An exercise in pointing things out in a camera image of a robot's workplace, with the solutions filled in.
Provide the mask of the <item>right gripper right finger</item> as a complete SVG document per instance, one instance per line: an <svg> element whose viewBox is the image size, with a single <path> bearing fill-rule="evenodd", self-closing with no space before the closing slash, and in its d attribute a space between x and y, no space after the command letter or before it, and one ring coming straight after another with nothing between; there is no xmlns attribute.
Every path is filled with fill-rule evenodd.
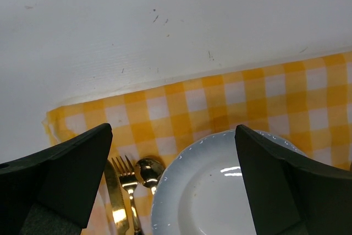
<svg viewBox="0 0 352 235"><path fill-rule="evenodd" d="M235 144L257 234L351 234L351 172L245 125L236 127Z"/></svg>

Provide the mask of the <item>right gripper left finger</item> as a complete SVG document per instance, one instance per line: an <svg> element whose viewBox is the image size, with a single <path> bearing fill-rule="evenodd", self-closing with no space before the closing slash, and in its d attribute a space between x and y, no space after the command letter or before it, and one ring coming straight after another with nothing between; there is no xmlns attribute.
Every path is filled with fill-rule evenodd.
<svg viewBox="0 0 352 235"><path fill-rule="evenodd" d="M110 124L1 164L1 234L80 234L112 143Z"/></svg>

